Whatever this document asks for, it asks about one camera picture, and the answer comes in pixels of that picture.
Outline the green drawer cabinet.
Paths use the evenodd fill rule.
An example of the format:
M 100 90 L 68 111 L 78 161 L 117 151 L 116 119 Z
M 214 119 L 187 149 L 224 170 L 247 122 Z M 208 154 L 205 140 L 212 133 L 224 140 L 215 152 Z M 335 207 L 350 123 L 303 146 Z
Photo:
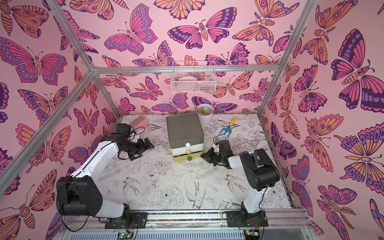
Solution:
M 196 112 L 166 117 L 168 140 L 176 163 L 204 153 L 204 132 Z

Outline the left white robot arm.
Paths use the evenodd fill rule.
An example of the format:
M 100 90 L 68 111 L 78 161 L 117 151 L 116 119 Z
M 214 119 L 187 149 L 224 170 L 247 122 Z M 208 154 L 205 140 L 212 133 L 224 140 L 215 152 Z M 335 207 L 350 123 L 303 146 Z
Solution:
M 116 131 L 103 136 L 96 150 L 76 171 L 57 182 L 57 209 L 61 216 L 87 216 L 117 219 L 129 213 L 129 206 L 104 200 L 96 185 L 110 160 L 127 153 L 130 161 L 154 148 L 149 139 L 137 139 L 128 124 L 118 124 Z

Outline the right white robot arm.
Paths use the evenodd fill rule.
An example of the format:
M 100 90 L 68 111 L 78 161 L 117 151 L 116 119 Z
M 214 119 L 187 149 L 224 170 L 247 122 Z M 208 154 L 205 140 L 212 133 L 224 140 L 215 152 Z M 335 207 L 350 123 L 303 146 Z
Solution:
M 211 148 L 201 158 L 214 166 L 222 165 L 228 169 L 243 169 L 250 189 L 242 202 L 242 211 L 246 215 L 255 215 L 262 210 L 261 204 L 269 188 L 280 181 L 281 175 L 264 149 L 229 155 L 226 152 L 215 152 Z

